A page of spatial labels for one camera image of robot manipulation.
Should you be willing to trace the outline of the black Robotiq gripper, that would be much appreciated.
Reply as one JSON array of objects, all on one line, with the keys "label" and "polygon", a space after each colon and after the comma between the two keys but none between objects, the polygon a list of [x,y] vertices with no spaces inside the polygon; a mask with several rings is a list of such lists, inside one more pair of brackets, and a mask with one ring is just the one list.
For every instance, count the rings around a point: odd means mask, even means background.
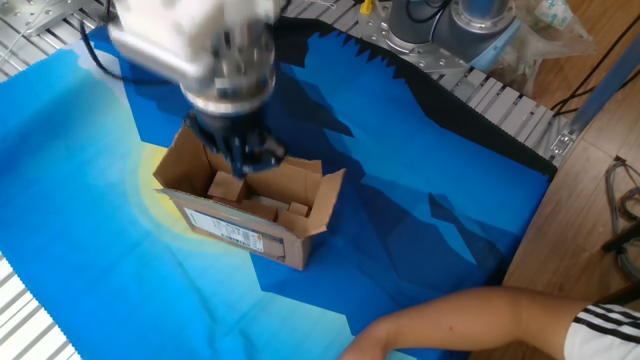
[{"label": "black Robotiq gripper", "polygon": [[212,115],[193,109],[185,125],[214,154],[224,157],[238,179],[277,167],[286,157],[286,147],[268,133],[263,110]]}]

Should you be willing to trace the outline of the person's bare hand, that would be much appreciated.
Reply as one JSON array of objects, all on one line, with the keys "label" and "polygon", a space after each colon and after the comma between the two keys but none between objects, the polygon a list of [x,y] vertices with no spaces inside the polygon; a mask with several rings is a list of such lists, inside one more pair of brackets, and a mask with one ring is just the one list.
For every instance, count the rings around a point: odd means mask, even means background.
[{"label": "person's bare hand", "polygon": [[353,339],[338,360],[386,360],[394,335],[389,329],[369,327]]}]

